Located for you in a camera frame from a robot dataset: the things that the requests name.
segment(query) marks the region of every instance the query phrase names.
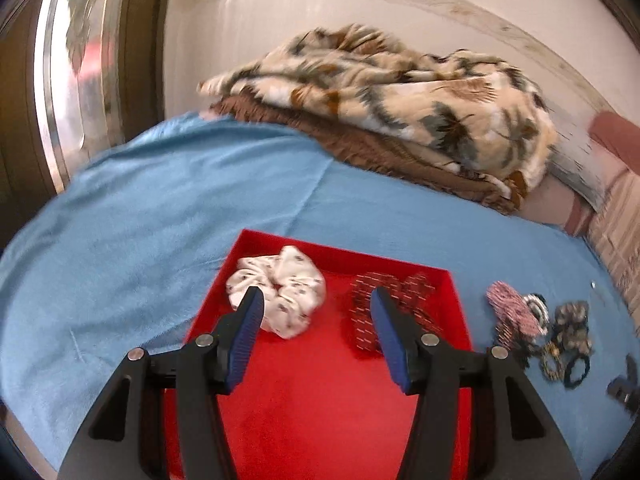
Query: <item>patterned blanket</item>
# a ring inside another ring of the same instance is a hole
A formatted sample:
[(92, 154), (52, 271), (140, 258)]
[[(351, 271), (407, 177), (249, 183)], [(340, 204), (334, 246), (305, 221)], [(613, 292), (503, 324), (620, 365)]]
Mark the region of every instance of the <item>patterned blanket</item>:
[(421, 54), (362, 25), (301, 34), (199, 87), (220, 98), (243, 90), (408, 141), (424, 163), (494, 184), (514, 209), (542, 180), (557, 137), (539, 87), (504, 60)]

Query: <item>blue gripper pad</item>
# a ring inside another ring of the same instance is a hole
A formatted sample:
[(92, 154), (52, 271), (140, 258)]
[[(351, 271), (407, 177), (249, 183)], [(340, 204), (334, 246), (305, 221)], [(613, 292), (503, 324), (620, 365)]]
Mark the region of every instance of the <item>blue gripper pad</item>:
[[(257, 290), (250, 294), (252, 288)], [(254, 349), (255, 338), (260, 330), (263, 315), (264, 296), (262, 291), (257, 287), (251, 287), (242, 298), (238, 310), (233, 314), (233, 316), (240, 316), (241, 321), (231, 341), (228, 356), (228, 374), (225, 386), (230, 393), (244, 378), (244, 372)]]
[(389, 309), (395, 309), (386, 291), (381, 287), (371, 293), (370, 309), (373, 326), (378, 334), (378, 340), (382, 347), (382, 354), (385, 357), (386, 366), (389, 368), (391, 378), (404, 394), (409, 392), (411, 380), (407, 366), (407, 358), (404, 345), (396, 332)]

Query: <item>red tray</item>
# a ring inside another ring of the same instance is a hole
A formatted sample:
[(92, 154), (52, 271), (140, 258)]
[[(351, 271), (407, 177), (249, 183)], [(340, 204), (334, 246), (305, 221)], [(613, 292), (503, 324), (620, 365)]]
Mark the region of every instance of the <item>red tray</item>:
[[(229, 397), (218, 397), (240, 480), (392, 480), (404, 454), (417, 398), (391, 381), (384, 358), (359, 350), (349, 309), (358, 274), (382, 272), (405, 280), (423, 274), (435, 287), (430, 314), (455, 348), (471, 350), (471, 339), (451, 275), (368, 254), (243, 230), (222, 265), (186, 341), (210, 332), (231, 310), (226, 280), (239, 258), (278, 254), (295, 245), (326, 280), (325, 302), (306, 332), (283, 340), (260, 331), (244, 381)], [(165, 395), (167, 456), (173, 479), (182, 467), (175, 421), (175, 392)], [(451, 478), (466, 478), (471, 392), (460, 390), (458, 434)]]

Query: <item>white wall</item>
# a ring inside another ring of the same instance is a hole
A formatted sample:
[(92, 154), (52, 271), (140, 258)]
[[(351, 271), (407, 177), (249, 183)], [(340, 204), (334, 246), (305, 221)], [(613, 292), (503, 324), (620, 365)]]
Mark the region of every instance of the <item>white wall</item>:
[[(467, 1), (508, 20), (555, 51), (580, 72), (616, 111), (640, 123), (640, 54), (613, 15), (599, 0)], [(308, 9), (299, 10), (309, 13)], [(321, 15), (320, 11), (321, 9), (315, 12), (315, 16)], [(206, 10), (204, 14), (202, 9), (200, 12), (200, 20), (216, 19), (216, 16), (207, 16)], [(331, 17), (327, 16), (327, 21), (335, 21), (331, 20)], [(368, 23), (374, 19), (373, 15), (369, 18), (362, 12), (356, 14), (356, 17), (357, 21)], [(188, 18), (184, 15), (174, 15), (172, 19), (171, 23), (175, 24), (176, 20), (193, 19), (193, 16)], [(273, 20), (277, 23), (278, 17), (274, 16)], [(412, 30), (416, 25), (415, 22), (410, 25)], [(447, 31), (443, 29), (439, 33), (446, 34)], [(406, 34), (402, 34), (400, 30), (399, 35), (404, 40), (406, 36), (414, 36), (408, 29)], [(478, 47), (468, 43), (461, 43), (456, 48), (464, 46), (478, 50)]]

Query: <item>folded blanket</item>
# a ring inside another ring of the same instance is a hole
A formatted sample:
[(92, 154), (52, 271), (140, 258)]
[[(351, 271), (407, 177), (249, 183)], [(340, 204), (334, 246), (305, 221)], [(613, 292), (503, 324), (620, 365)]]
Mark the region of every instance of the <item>folded blanket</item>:
[(513, 202), (503, 198), (495, 184), (464, 178), (464, 171), (453, 174), (424, 162), (415, 154), (421, 146), (413, 146), (412, 153), (411, 141), (368, 132), (304, 110), (269, 106), (254, 99), (246, 89), (241, 95), (223, 98), (211, 109), (219, 115), (231, 114), (237, 121), (290, 126), (315, 139), (341, 162), (451, 193), (504, 214), (513, 212)]
[(421, 54), (361, 25), (309, 31), (200, 85), (220, 97), (243, 89), (265, 104), (410, 140), (422, 160), (473, 172), (516, 209), (544, 176), (557, 137), (538, 86), (504, 60)]

